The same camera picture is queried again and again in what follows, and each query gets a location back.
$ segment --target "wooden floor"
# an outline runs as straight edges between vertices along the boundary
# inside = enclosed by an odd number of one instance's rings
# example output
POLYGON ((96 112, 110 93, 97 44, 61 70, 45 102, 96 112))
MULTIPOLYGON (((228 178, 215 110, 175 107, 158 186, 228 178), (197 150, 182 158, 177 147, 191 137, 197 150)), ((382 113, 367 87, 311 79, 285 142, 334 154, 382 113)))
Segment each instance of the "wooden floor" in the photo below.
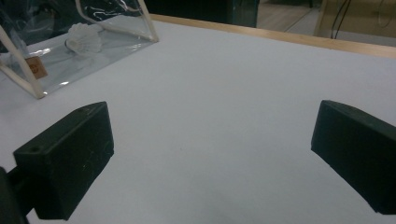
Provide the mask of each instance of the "wooden floor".
POLYGON ((257 28, 287 32, 289 28, 305 16, 309 5, 291 5, 279 1, 261 0, 259 3, 257 28))

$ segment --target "wooden table edge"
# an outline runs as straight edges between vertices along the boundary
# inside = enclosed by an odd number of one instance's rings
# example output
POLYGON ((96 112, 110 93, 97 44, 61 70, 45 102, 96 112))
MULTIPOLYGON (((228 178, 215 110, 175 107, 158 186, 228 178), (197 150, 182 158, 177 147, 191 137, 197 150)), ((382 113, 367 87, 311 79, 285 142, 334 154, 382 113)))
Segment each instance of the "wooden table edge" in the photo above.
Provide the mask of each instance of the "wooden table edge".
POLYGON ((396 58, 396 48, 389 46, 381 46, 374 44, 365 44, 352 41, 323 38, 310 35, 297 35, 290 33, 283 33, 278 31, 268 31, 263 29, 256 29, 244 26, 230 25, 217 23, 212 21, 198 21, 191 19, 176 18, 170 16, 150 14, 154 21, 163 21, 173 24, 186 25, 192 27, 206 28, 212 30, 219 30, 224 32, 231 32, 242 35, 252 35, 274 40, 280 40, 295 44, 303 44, 307 46, 314 46, 325 49, 337 49, 359 54, 367 54, 386 58, 396 58))

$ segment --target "white table surface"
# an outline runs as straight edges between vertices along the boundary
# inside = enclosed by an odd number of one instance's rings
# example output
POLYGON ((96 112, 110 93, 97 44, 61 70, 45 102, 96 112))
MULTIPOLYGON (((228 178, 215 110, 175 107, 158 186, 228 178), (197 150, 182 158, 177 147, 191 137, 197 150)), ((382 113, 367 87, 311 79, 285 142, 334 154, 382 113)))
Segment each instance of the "white table surface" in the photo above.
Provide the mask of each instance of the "white table surface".
POLYGON ((155 26, 159 43, 42 100, 0 82, 8 171, 12 152, 51 124, 108 103, 115 155, 67 223, 396 222, 310 149, 321 100, 396 125, 395 60, 155 26))

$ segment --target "clear plastic bag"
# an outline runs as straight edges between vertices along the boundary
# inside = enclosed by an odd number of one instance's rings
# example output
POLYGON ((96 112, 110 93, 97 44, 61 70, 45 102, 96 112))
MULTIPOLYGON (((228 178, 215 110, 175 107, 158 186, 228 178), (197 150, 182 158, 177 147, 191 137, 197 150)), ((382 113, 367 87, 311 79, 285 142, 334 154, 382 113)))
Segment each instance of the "clear plastic bag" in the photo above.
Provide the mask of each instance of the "clear plastic bag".
MULTIPOLYGON (((0 23, 44 94, 158 41, 143 0, 6 0, 0 23)), ((32 84, 1 40, 0 70, 32 84)))

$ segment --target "orange label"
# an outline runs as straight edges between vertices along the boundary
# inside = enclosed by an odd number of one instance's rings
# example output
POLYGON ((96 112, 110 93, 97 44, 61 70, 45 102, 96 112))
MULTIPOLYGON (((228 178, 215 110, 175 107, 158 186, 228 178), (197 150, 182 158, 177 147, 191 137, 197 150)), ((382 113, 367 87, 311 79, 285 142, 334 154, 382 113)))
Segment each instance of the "orange label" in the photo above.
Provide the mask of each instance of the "orange label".
POLYGON ((35 56, 32 58, 28 58, 26 59, 26 62, 27 64, 29 64, 30 70, 32 70, 35 78, 39 79, 47 76, 46 68, 44 67, 39 57, 35 56))

